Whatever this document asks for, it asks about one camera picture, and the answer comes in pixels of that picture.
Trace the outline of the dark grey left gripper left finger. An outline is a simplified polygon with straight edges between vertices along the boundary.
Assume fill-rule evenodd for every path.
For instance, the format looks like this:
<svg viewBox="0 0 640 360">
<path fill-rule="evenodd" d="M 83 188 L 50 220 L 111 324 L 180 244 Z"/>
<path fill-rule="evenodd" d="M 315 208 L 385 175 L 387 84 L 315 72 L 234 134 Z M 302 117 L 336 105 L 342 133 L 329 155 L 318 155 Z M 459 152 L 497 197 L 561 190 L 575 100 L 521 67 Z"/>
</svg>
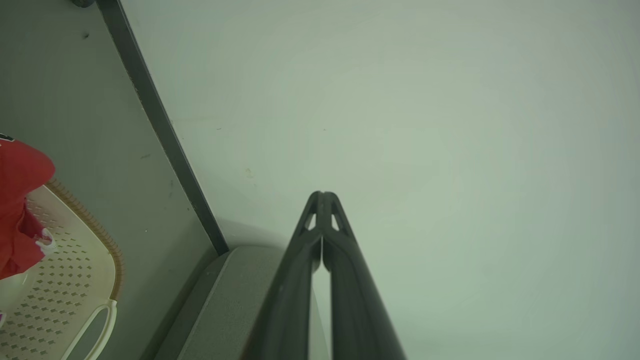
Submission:
<svg viewBox="0 0 640 360">
<path fill-rule="evenodd" d="M 244 360 L 308 360 L 313 273 L 322 233 L 311 226 L 322 192 L 313 192 L 259 310 L 242 353 Z"/>
</svg>

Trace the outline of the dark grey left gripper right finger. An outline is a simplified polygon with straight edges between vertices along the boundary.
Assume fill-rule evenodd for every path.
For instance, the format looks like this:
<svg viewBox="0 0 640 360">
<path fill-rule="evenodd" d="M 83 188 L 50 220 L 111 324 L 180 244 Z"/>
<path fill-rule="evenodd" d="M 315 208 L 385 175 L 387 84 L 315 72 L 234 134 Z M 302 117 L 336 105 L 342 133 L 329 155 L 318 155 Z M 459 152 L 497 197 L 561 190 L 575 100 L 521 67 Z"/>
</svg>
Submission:
<svg viewBox="0 0 640 360">
<path fill-rule="evenodd" d="M 330 273 L 334 360 L 406 355 L 338 196 L 323 193 L 323 262 Z"/>
</svg>

